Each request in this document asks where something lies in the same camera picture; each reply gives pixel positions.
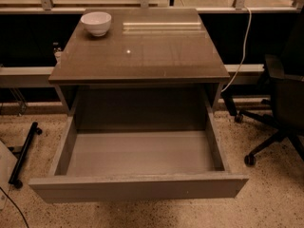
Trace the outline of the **grey drawer cabinet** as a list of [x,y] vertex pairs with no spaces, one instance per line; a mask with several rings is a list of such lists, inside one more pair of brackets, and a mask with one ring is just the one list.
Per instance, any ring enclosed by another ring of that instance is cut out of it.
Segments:
[[229,75],[193,9],[113,9],[83,23],[49,80],[80,132],[203,130]]

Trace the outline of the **open grey top drawer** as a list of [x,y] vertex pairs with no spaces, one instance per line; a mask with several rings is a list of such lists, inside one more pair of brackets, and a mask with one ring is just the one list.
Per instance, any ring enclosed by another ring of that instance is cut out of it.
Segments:
[[233,198],[230,171],[201,88],[78,93],[49,173],[30,187],[46,202]]

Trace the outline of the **white ceramic bowl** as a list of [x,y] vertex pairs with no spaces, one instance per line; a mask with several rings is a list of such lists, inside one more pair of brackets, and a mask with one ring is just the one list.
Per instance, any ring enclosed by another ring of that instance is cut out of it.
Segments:
[[111,20],[111,15],[102,11],[89,12],[81,17],[84,29],[96,37],[104,36],[108,32]]

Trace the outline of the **black wheeled stand leg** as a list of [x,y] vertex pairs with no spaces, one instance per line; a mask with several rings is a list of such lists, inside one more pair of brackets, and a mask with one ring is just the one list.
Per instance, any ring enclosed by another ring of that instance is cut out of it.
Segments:
[[24,144],[21,148],[21,151],[19,152],[19,157],[17,158],[17,162],[14,165],[14,168],[9,178],[9,184],[13,185],[16,189],[20,189],[23,186],[23,183],[19,180],[19,174],[29,151],[31,142],[35,135],[41,134],[42,129],[38,126],[37,122],[33,122],[24,141]]

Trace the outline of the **black office chair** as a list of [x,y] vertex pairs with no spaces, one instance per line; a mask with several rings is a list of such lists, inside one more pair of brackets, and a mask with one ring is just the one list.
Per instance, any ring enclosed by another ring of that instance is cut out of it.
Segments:
[[262,103],[272,109],[271,115],[258,115],[241,109],[235,117],[240,123],[244,116],[270,125],[277,132],[244,157],[247,166],[256,164],[256,154],[274,142],[288,138],[304,160],[304,145],[299,139],[304,133],[304,9],[301,9],[288,41],[279,56],[266,55],[260,84],[269,81],[270,99]]

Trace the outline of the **white floor plate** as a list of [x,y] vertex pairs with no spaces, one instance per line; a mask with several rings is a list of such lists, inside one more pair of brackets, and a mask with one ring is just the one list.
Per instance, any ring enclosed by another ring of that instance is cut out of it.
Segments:
[[0,210],[5,208],[7,197],[10,190],[10,176],[14,169],[17,159],[9,149],[0,141]]

